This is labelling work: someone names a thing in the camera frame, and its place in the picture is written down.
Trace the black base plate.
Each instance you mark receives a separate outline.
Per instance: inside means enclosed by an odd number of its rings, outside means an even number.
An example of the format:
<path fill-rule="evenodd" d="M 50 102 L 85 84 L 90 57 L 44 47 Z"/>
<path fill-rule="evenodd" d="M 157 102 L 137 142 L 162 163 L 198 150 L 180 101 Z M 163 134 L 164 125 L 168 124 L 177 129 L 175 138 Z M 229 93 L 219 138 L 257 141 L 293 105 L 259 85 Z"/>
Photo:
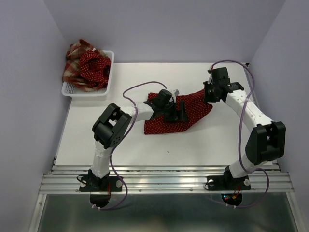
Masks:
<path fill-rule="evenodd" d="M 223 175 L 207 176 L 207 182 L 204 188 L 209 191 L 234 191 L 251 190 L 251 185 L 248 176 L 242 178 L 230 178 Z"/>
<path fill-rule="evenodd" d="M 123 183 L 116 176 L 103 178 L 97 183 L 87 175 L 79 175 L 76 179 L 80 184 L 80 192 L 121 192 L 123 189 Z"/>

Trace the white plastic basket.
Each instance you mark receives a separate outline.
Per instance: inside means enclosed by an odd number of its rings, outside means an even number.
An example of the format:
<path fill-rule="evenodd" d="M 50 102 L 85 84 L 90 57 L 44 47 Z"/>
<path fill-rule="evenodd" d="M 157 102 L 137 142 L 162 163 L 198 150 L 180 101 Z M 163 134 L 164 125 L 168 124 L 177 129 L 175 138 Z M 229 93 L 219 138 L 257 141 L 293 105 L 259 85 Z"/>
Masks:
<path fill-rule="evenodd" d="M 110 87 L 111 84 L 113 82 L 114 79 L 114 52 L 110 51 L 110 50 L 104 50 L 103 51 L 111 60 L 111 68 L 110 68 L 110 73 L 109 73 L 109 80 L 107 83 L 107 86 L 103 89 L 97 90 L 97 91 L 90 91 L 90 92 L 86 92 L 86 91 L 82 91 L 81 89 L 75 87 L 73 84 L 68 83 L 68 82 L 63 82 L 62 85 L 62 89 L 61 89 L 61 93 L 63 96 L 66 97 L 71 97 L 71 98 L 83 98 L 83 97 L 103 97 L 103 96 L 107 96 L 109 91 L 110 91 Z"/>

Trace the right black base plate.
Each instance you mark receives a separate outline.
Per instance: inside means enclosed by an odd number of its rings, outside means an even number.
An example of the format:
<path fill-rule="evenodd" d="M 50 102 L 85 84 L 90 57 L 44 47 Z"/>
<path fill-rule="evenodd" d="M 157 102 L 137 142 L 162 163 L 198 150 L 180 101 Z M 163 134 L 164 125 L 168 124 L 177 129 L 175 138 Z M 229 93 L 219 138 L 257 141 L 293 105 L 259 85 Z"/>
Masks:
<path fill-rule="evenodd" d="M 207 176 L 207 182 L 204 188 L 209 191 L 234 191 L 251 190 L 251 185 L 248 176 L 242 178 L 230 178 L 223 175 Z"/>

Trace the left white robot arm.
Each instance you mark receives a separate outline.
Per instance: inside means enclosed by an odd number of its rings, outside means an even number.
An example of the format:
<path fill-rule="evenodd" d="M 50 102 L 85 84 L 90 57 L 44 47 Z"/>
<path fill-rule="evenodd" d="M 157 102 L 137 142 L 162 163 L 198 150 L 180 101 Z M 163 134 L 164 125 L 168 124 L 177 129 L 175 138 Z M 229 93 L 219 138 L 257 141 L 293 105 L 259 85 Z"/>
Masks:
<path fill-rule="evenodd" d="M 176 101 L 178 94 L 178 90 L 162 89 L 157 96 L 132 107 L 109 104 L 92 127 L 95 155 L 87 175 L 81 178 L 80 191 L 108 191 L 117 182 L 110 177 L 110 158 L 134 123 L 161 116 L 164 122 L 188 122 L 184 100 Z"/>

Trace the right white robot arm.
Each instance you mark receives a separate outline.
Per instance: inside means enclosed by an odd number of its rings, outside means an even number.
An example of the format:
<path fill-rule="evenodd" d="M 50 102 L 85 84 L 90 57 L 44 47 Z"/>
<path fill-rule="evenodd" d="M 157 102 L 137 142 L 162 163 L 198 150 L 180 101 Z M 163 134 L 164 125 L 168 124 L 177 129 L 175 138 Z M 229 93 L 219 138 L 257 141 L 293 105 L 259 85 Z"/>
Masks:
<path fill-rule="evenodd" d="M 244 87 L 231 82 L 227 68 L 211 68 L 210 78 L 204 82 L 204 102 L 223 101 L 240 117 L 239 125 L 250 132 L 245 152 L 227 166 L 222 175 L 207 176 L 209 191 L 250 190 L 248 175 L 261 166 L 284 155 L 286 126 L 267 117 L 250 99 Z"/>

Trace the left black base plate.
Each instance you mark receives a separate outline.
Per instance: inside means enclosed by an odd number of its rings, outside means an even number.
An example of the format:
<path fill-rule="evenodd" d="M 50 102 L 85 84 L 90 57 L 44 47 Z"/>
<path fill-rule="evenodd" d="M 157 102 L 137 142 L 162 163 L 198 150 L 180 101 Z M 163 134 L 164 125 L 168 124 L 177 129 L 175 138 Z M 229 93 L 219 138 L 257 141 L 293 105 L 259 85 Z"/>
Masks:
<path fill-rule="evenodd" d="M 123 189 L 123 183 L 116 176 L 103 178 L 97 183 L 87 175 L 79 175 L 76 179 L 80 184 L 80 192 L 121 192 Z"/>

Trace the aluminium rail frame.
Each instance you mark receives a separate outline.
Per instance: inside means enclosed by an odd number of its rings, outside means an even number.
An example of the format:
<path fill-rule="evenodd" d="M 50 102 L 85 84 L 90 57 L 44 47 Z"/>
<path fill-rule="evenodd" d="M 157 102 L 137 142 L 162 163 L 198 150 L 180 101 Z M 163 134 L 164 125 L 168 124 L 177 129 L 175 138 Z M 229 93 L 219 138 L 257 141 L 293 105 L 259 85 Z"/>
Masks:
<path fill-rule="evenodd" d="M 224 103 L 186 133 L 145 136 L 143 123 L 113 155 L 128 188 L 114 192 L 114 210 L 92 208 L 77 176 L 92 164 L 92 126 L 111 102 L 127 105 L 122 93 L 143 101 L 159 83 L 182 94 L 202 89 L 208 63 L 116 63 L 106 96 L 73 98 L 51 171 L 42 178 L 32 232 L 306 232 L 288 173 L 277 162 L 250 176 L 241 209 L 222 204 L 221 194 L 204 188 L 237 159 L 239 118 Z"/>

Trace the red beige plaid skirt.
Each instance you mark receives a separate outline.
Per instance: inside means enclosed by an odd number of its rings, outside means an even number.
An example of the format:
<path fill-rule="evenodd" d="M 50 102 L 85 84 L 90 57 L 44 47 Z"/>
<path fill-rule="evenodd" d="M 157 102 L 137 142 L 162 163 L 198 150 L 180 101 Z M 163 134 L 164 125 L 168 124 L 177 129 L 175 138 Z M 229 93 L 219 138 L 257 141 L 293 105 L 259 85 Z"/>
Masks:
<path fill-rule="evenodd" d="M 98 85 L 92 84 L 80 75 L 79 60 L 88 50 L 93 50 L 94 46 L 83 39 L 71 44 L 66 52 L 66 64 L 62 76 L 63 82 L 68 82 L 84 92 L 98 91 Z"/>

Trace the red polka dot skirt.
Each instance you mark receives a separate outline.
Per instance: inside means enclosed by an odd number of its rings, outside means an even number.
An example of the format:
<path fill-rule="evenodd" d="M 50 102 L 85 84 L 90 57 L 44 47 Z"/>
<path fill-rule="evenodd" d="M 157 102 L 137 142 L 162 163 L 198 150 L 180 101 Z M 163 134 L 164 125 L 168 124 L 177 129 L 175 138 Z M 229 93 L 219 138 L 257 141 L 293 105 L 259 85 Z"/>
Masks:
<path fill-rule="evenodd" d="M 168 134 L 185 132 L 208 115 L 213 106 L 204 102 L 204 90 L 176 97 L 176 108 L 171 111 L 174 118 L 162 115 L 145 121 L 144 134 Z"/>
<path fill-rule="evenodd" d="M 105 88 L 109 81 L 111 60 L 98 50 L 86 51 L 79 60 L 80 76 L 89 88 Z"/>

